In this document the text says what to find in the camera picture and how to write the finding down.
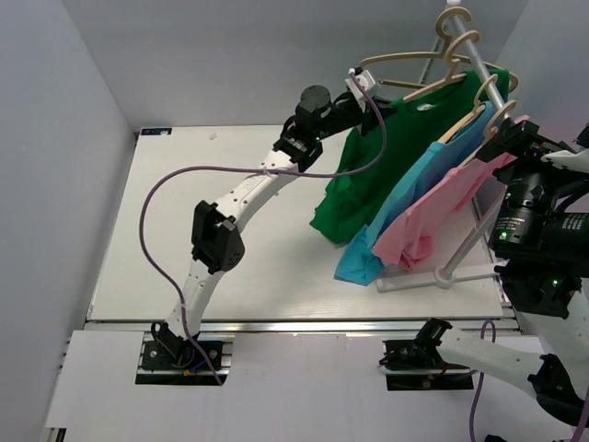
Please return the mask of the empty beige hanger on rack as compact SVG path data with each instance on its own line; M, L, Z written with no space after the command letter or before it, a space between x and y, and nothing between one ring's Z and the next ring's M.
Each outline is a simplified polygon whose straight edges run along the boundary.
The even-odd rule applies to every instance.
M381 55L375 55L363 59L360 66L366 69L374 64L383 64L387 62L406 61L406 60L423 60L426 62L424 71L425 76L430 72L431 64L434 61L442 61L447 66L447 72L444 79L450 80L455 76L455 71L461 64L472 64L470 58L458 52L459 47L466 41L477 42L479 34L476 31L463 31L456 37L447 32L447 26L453 18L460 18L464 22L472 20L471 13L459 4L448 4L445 10L438 16L434 24L436 42L430 51L417 52L393 52Z

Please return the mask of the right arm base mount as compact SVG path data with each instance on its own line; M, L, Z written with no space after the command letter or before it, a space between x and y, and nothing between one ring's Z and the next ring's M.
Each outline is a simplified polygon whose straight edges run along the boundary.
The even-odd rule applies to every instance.
M444 332L452 325L429 319L412 340L383 341L379 367L384 371L388 391L473 390L469 368L446 363L437 351Z

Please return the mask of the white clothes rack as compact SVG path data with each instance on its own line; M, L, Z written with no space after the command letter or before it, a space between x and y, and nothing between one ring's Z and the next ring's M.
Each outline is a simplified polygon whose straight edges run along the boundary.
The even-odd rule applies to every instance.
M481 111L486 109L479 100L481 94L487 95L490 106L494 108L494 114L483 130L483 140L481 141L483 144L491 140L498 131L497 124L507 118L509 111L516 105L514 100L506 101L502 98L499 89L496 87L498 76L489 73L487 65L480 57L475 46L475 43L479 40L479 33L465 28L465 24L471 19L470 12L459 1L448 1L445 11L436 20L436 33L445 41L442 51L442 59L448 65L445 81L451 79L460 62L468 60L481 82L473 101L473 110L446 131L442 137L444 142L448 141L452 135L457 134L460 129L466 127ZM457 207L468 202L484 180L491 175L492 167L503 163L508 158L506 154L501 154L497 160L485 163L476 158L478 151L479 149L476 148L458 167L450 169L445 177L417 203L411 206L409 210L415 212L417 209L429 207L433 202L438 202L443 194L448 194L454 199L461 196L462 199L456 202ZM379 278L376 280L377 289L380 292L429 286L447 289L456 283L496 276L497 272L494 270L495 265L493 263L469 267L462 267L460 263L496 219L501 202L502 200L498 199L493 204L464 239L447 264L437 267L431 273L407 273L394 277Z

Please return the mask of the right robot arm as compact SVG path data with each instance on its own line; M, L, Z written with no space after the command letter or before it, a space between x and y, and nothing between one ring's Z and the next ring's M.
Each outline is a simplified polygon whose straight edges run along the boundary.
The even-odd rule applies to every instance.
M582 288L588 215L567 209L588 193L588 153L511 118L477 157L490 161L501 153L514 161L493 173L506 186L489 241L506 263L495 271L514 310L551 350L518 352L430 320L434 334L415 344L415 354L425 366L467 366L524 391L549 415L575 427L578 439L588 426L588 300Z

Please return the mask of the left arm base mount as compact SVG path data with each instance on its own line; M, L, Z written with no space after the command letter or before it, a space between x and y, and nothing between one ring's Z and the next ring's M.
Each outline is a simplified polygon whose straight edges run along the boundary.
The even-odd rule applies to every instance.
M144 335L135 375L136 385L220 387L231 366L233 339L176 336L163 322L153 322Z

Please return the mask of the blue label sticker left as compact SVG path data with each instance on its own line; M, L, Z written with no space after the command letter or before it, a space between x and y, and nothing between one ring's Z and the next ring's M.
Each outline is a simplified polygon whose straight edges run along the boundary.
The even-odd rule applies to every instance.
M172 133L171 128L143 128L140 132L141 136L166 136Z

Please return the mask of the green t shirt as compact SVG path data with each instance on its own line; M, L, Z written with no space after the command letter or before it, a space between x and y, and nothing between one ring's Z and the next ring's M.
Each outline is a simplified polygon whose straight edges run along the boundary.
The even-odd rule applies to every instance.
M392 103L385 118L387 147L369 170L332 179L309 225L335 245L348 243L370 224L389 193L427 147L473 108L479 76L466 77L419 99Z

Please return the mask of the beige hanger under blue shirt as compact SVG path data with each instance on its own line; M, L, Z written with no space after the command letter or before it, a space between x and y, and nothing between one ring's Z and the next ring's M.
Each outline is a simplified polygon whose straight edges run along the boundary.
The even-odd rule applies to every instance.
M475 121L481 113L486 110L486 106L482 103L480 96L489 85L495 85L498 79L497 74L491 75L488 79L484 80L479 87L477 93L473 99L473 108L470 112L464 115L458 120L453 126L451 126L439 139L439 143L447 144L453 137L455 137L465 127L468 127L473 121Z

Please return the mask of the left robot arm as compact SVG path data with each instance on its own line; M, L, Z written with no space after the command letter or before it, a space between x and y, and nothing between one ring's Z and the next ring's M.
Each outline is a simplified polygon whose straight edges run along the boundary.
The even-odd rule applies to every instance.
M257 169L212 203L201 201L193 212L191 265L184 285L175 288L179 302L161 324L152 326L163 356L175 367L188 365L202 316L218 282L245 255L241 233L248 221L283 187L305 176L322 154L324 139L357 126L363 134L383 126L396 112L392 103L369 99L354 85L332 99L323 86L307 87L294 115Z

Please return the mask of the beige hanger under pink shirt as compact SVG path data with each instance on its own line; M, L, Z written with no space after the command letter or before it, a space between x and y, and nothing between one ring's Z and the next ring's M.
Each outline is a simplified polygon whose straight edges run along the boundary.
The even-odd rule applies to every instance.
M505 118L509 117L508 113L511 110L513 110L516 107L516 105L516 100L510 99L509 101L505 102L497 111L495 111L495 113L492 115L492 117L485 126L485 129L483 131L484 138L482 142L473 152L470 153L468 157L466 157L458 165L460 169L465 167L477 155L481 148L484 147L492 139L494 135L496 135L496 133L499 131L499 126L501 125L502 121Z

